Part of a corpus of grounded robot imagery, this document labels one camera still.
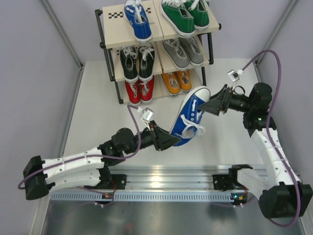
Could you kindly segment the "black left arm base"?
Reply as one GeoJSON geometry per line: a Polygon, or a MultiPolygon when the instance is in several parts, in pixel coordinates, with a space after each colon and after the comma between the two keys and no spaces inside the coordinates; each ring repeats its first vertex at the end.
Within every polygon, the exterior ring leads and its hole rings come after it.
{"type": "Polygon", "coordinates": [[[97,184],[97,189],[117,189],[123,190],[126,187],[126,174],[111,174],[100,178],[101,181],[97,184]]]}

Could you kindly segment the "orange sneaker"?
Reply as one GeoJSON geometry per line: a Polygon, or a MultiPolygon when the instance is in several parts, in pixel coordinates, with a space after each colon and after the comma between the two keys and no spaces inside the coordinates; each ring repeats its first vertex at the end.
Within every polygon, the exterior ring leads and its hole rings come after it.
{"type": "Polygon", "coordinates": [[[162,73],[161,77],[170,95],[175,96],[180,93],[180,85],[175,73],[162,73]]]}
{"type": "Polygon", "coordinates": [[[192,89],[192,82],[189,70],[177,71],[180,88],[183,92],[188,92],[192,89]]]}

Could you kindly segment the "green sneaker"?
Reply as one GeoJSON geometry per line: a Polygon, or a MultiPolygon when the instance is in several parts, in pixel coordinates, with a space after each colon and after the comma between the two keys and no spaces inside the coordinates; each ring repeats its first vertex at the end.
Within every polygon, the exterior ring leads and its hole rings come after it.
{"type": "Polygon", "coordinates": [[[210,19],[205,0],[187,0],[184,5],[194,18],[195,29],[205,30],[209,27],[210,19]]]}
{"type": "Polygon", "coordinates": [[[160,10],[162,16],[183,38],[190,38],[195,33],[194,17],[187,10],[186,0],[162,0],[160,10]]]}

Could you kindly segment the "grey sneaker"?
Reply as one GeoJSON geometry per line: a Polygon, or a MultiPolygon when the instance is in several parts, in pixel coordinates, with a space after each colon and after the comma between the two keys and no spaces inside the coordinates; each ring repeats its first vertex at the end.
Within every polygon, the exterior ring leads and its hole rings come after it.
{"type": "Polygon", "coordinates": [[[204,63],[204,57],[200,47],[194,37],[192,38],[179,38],[179,42],[186,51],[190,63],[193,66],[201,66],[204,63]]]}
{"type": "Polygon", "coordinates": [[[162,46],[177,69],[181,71],[188,69],[190,65],[189,58],[178,38],[163,40],[162,46]]]}

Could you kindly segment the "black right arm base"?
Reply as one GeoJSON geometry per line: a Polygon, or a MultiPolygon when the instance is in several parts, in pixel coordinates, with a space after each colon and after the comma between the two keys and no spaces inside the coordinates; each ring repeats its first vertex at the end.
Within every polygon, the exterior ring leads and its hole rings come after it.
{"type": "Polygon", "coordinates": [[[232,165],[231,168],[228,169],[227,174],[214,174],[212,176],[214,190],[244,190],[245,187],[238,182],[238,171],[242,169],[253,169],[253,167],[248,164],[237,164],[232,165]]]}

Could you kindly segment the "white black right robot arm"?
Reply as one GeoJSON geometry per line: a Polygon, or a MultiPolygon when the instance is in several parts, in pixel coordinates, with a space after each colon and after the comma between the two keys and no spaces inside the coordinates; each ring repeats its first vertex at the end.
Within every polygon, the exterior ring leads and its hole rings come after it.
{"type": "Polygon", "coordinates": [[[266,83],[253,86],[249,96],[237,94],[225,85],[209,101],[198,107],[213,115],[229,109],[243,113],[243,125],[257,147],[267,179],[248,164],[233,165],[225,179],[214,175],[216,190],[248,189],[258,200],[267,219],[302,217],[313,196],[313,189],[303,184],[291,169],[278,138],[276,124],[269,113],[272,88],[266,83]]]}

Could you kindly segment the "blue sneaker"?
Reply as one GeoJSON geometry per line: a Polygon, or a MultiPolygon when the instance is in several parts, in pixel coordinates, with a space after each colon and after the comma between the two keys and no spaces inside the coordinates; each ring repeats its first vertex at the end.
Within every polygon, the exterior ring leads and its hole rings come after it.
{"type": "Polygon", "coordinates": [[[208,102],[210,97],[211,92],[206,86],[194,88],[186,95],[170,130],[172,136],[180,139],[175,147],[187,144],[195,136],[205,133],[205,128],[201,125],[204,111],[199,110],[199,106],[208,102]]]}
{"type": "Polygon", "coordinates": [[[140,0],[127,0],[124,4],[124,15],[132,26],[134,37],[139,43],[152,40],[150,23],[140,0]]]}

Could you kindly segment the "black sneaker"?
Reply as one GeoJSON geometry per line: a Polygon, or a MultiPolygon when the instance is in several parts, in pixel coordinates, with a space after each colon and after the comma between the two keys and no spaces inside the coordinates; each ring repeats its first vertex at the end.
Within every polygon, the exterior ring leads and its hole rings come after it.
{"type": "Polygon", "coordinates": [[[139,80],[142,82],[149,82],[153,78],[154,62],[155,62],[155,48],[152,43],[144,43],[139,46],[139,80]]]}
{"type": "Polygon", "coordinates": [[[135,46],[124,46],[121,48],[120,62],[122,65],[125,81],[135,83],[138,80],[136,68],[137,50],[135,46]]]}

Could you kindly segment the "red sneaker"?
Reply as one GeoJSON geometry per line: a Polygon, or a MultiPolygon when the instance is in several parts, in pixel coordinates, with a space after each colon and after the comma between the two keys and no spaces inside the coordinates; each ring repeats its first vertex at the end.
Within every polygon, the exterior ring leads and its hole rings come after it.
{"type": "Polygon", "coordinates": [[[155,77],[149,81],[140,81],[140,97],[143,103],[149,103],[153,99],[155,77]]]}
{"type": "Polygon", "coordinates": [[[129,102],[132,105],[138,105],[141,102],[139,82],[127,82],[125,81],[125,88],[129,97],[129,102]]]}

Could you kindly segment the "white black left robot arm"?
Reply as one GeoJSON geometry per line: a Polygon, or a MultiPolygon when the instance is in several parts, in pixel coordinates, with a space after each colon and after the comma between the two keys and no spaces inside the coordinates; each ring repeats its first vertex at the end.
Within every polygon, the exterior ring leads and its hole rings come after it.
{"type": "Polygon", "coordinates": [[[24,190],[27,200],[40,199],[65,188],[106,189],[112,182],[111,166],[133,157],[141,149],[153,146],[164,151],[178,143],[178,137],[154,121],[137,134],[121,128],[109,141],[84,153],[45,160],[41,156],[32,157],[23,170],[18,189],[24,190]]]}

